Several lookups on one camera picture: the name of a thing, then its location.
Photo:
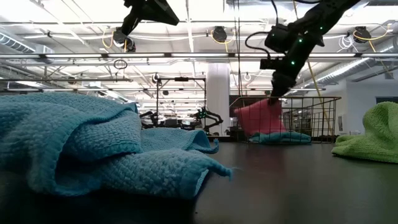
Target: red cloth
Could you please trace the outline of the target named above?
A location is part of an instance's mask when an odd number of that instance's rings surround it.
[[[268,104],[268,100],[261,100],[250,106],[235,109],[239,123],[245,134],[252,136],[255,133],[270,134],[286,132],[282,119],[280,102],[273,105]]]

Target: metal basket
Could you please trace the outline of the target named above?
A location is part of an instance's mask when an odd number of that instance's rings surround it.
[[[266,111],[270,110],[270,106],[264,103],[270,99],[266,96],[244,96],[229,106],[234,114],[230,128],[234,141],[262,144],[335,142],[336,102],[340,97],[280,98],[276,104],[277,114],[274,108],[273,115]]]

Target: pillar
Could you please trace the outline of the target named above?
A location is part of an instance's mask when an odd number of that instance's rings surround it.
[[[210,133],[219,133],[226,136],[225,130],[229,129],[229,66],[227,63],[209,63],[207,71],[207,104],[209,111],[221,116],[223,123],[210,128]],[[212,119],[207,119],[206,124],[213,124]]]

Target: terry cloth towel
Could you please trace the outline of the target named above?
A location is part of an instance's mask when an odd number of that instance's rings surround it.
[[[273,105],[268,100],[258,101],[250,106],[235,109],[238,121],[247,136],[256,133],[270,134],[285,132],[285,126],[279,116],[282,113],[280,102]]]
[[[134,104],[73,93],[0,97],[0,169],[36,192],[84,195],[100,188],[193,198],[208,171],[230,176],[202,152],[203,131],[141,131]]]
[[[340,136],[333,154],[398,163],[398,104],[377,104],[363,118],[365,134]]]
[[[311,136],[295,132],[261,134],[256,133],[249,139],[250,142],[256,143],[277,143],[277,142],[291,142],[297,144],[310,144]]]

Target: black table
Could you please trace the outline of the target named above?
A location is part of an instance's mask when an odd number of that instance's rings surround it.
[[[209,175],[192,201],[108,190],[52,197],[0,172],[0,223],[398,223],[398,165],[331,148],[221,143],[212,157],[234,168],[233,180]]]

